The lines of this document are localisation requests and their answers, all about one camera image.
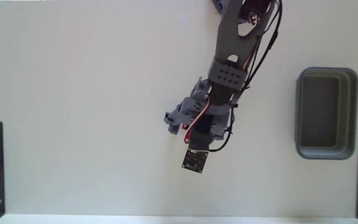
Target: wire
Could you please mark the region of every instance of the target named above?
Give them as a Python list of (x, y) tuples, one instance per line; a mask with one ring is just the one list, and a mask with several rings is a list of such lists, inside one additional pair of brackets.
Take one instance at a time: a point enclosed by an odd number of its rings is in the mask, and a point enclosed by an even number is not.
[(186, 144), (189, 143), (187, 137), (190, 137), (190, 132), (194, 128), (194, 125), (196, 125), (197, 122), (201, 119), (201, 117), (206, 113), (206, 111), (208, 111), (210, 106), (211, 106), (211, 100), (207, 97), (204, 109), (198, 114), (196, 119), (194, 119), (193, 122), (191, 122), (191, 124), (189, 125), (189, 127), (187, 128), (187, 130), (185, 132), (185, 143)]
[[(280, 8), (280, 5), (278, 3), (278, 1), (275, 1), (276, 5), (278, 6), (278, 8)], [(277, 12), (274, 14), (273, 19), (270, 21), (270, 24), (267, 26), (267, 29), (262, 33), (262, 35), (264, 35), (267, 31), (269, 31), (270, 27), (272, 26), (274, 20), (276, 19), (278, 13), (280, 12), (280, 10), (277, 10)]]
[(224, 141), (224, 143), (222, 144), (221, 147), (217, 148), (217, 149), (192, 149), (193, 151), (196, 151), (196, 152), (218, 152), (220, 151), (221, 149), (223, 149), (226, 144), (229, 142), (230, 140), (230, 136), (232, 134), (232, 129), (233, 129), (233, 124), (234, 124), (234, 120), (235, 120), (235, 117), (234, 117), (234, 106), (231, 107), (231, 112), (230, 112), (230, 126), (226, 128), (226, 130), (224, 130), (224, 132), (227, 132), (227, 137), (226, 137), (226, 140)]
[(278, 13), (278, 20), (277, 20), (276, 28), (275, 28), (275, 30), (273, 32), (273, 36), (271, 37), (271, 39), (270, 39), (270, 41), (269, 41), (269, 43), (267, 45), (267, 48), (265, 49), (265, 52), (264, 52), (262, 58), (260, 59), (259, 63), (257, 64), (257, 66), (256, 66), (255, 70), (252, 72), (252, 74), (249, 76), (249, 78), (247, 78), (244, 86), (248, 86), (249, 83), (251, 82), (251, 80), (254, 78), (254, 76), (257, 73), (258, 69), (260, 68), (261, 64), (264, 62), (264, 60), (265, 60), (265, 58), (267, 56), (267, 53), (272, 48), (274, 42), (277, 39), (278, 28), (280, 27), (282, 16), (283, 16), (283, 3), (282, 3), (282, 0), (278, 0), (278, 1), (279, 1), (279, 4), (278, 4), (277, 12), (276, 12), (276, 14)]

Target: red wire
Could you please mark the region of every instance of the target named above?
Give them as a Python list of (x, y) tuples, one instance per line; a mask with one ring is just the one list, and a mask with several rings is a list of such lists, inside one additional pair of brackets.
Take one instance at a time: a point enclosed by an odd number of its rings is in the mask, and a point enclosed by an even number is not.
[(206, 113), (206, 111), (208, 111), (210, 106), (211, 106), (211, 100), (207, 97), (206, 105), (205, 105), (204, 109), (199, 113), (199, 115), (196, 117), (196, 119), (194, 119), (194, 121), (191, 122), (191, 124), (189, 125), (189, 127), (187, 128), (187, 130), (185, 132), (185, 143), (186, 144), (189, 143), (190, 132), (193, 129), (194, 125), (196, 125), (196, 123), (200, 120), (200, 118)]

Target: gray plastic bin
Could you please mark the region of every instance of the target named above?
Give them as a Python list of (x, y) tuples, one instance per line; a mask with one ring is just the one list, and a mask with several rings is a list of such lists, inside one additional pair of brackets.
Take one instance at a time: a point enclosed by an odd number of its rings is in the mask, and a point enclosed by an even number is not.
[(356, 136), (357, 75), (307, 68), (297, 83), (296, 150), (305, 159), (347, 159)]

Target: robotic arm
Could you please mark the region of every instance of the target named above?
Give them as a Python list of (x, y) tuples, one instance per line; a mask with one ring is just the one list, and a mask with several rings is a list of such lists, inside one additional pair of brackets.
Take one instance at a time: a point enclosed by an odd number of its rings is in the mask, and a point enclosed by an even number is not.
[[(275, 42), (282, 17), (282, 0), (213, 2), (223, 17), (208, 79), (200, 78), (190, 96), (177, 105), (175, 110), (165, 113), (164, 119), (172, 134), (177, 134), (183, 125), (182, 128), (186, 130), (184, 142), (188, 144), (188, 150), (182, 167), (199, 173), (203, 171), (208, 153), (220, 151), (228, 142), (234, 123), (234, 108), (238, 106), (240, 96), (248, 89)], [(262, 37), (277, 16), (273, 36), (254, 69)], [(251, 23), (254, 28), (247, 35), (241, 36), (239, 24), (245, 22)], [(214, 140), (223, 140), (225, 133), (227, 137), (223, 145), (210, 149), (209, 145)]]

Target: gray plastic bracket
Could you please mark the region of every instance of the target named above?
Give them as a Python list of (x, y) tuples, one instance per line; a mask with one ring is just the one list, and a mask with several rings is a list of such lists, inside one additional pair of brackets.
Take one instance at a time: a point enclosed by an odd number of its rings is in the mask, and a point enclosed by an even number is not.
[(240, 91), (246, 77), (247, 72), (213, 60), (209, 70), (208, 80)]
[(245, 36), (239, 35), (238, 19), (241, 7), (242, 0), (230, 0), (224, 9), (215, 53), (215, 60), (221, 63), (226, 63), (231, 55), (236, 55), (238, 60), (235, 68), (238, 70), (242, 70), (242, 66), (251, 55), (259, 37), (264, 33), (275, 8), (275, 1), (270, 3), (268, 11), (260, 18), (258, 25)]

